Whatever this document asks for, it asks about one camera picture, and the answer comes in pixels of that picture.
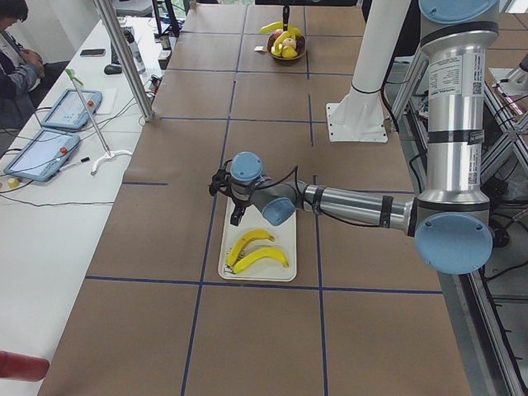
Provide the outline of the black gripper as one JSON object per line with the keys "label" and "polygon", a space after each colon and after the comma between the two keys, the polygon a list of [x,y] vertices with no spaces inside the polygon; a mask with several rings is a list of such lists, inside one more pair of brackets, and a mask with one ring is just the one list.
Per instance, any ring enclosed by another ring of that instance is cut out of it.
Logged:
{"label": "black gripper", "polygon": [[231,225],[240,225],[243,211],[252,205],[251,196],[244,192],[231,190],[231,200],[234,204],[234,209],[230,215],[229,222]]}

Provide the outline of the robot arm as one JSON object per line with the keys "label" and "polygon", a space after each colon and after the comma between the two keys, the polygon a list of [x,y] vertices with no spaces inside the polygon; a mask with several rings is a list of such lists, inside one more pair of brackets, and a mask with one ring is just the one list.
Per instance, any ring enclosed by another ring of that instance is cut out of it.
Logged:
{"label": "robot arm", "polygon": [[224,164],[232,225],[254,207],[278,226],[297,210],[366,228],[398,229],[414,238],[436,271],[463,275],[482,268],[493,250],[490,202],[480,188],[484,141],[486,49],[497,39],[495,1],[421,1],[420,50],[428,62],[427,180],[409,201],[306,184],[292,172],[280,181],[252,152]]}

